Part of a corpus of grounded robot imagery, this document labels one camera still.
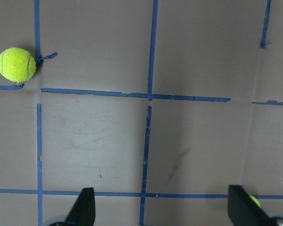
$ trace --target gray floor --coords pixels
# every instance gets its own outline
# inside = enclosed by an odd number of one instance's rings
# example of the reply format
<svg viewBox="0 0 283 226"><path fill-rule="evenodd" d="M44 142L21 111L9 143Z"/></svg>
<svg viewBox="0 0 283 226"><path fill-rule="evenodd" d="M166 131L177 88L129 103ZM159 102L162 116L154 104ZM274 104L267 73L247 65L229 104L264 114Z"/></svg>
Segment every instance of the gray floor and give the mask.
<svg viewBox="0 0 283 226"><path fill-rule="evenodd" d="M41 92L147 94L153 0L35 4L42 54L58 56L22 89L0 90L0 225L63 219L90 186L106 192L96 196L96 226L139 225L149 105L146 192L158 197L146 197L144 225L229 226L225 198L197 197L227 194L229 184L283 214L283 104L253 104L283 101L283 0L272 2L265 49L266 0L159 1L153 94L231 98L223 103ZM0 1L0 53L16 46L34 56L35 16L34 1ZM0 75L0 85L14 83Z"/></svg>

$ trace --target tennis ball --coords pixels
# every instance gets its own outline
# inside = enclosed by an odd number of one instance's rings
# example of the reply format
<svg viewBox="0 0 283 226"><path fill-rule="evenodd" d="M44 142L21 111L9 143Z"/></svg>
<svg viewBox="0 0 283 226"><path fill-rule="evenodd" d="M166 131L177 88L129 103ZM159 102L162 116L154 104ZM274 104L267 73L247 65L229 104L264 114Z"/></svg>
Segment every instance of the tennis ball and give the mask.
<svg viewBox="0 0 283 226"><path fill-rule="evenodd" d="M30 53L22 48L12 47L0 54L0 73L12 82L23 82L32 78L36 62Z"/></svg>
<svg viewBox="0 0 283 226"><path fill-rule="evenodd" d="M261 208L261 204L259 203L259 201L254 196L252 196L250 194L249 194L249 196L257 204L257 206L259 206Z"/></svg>

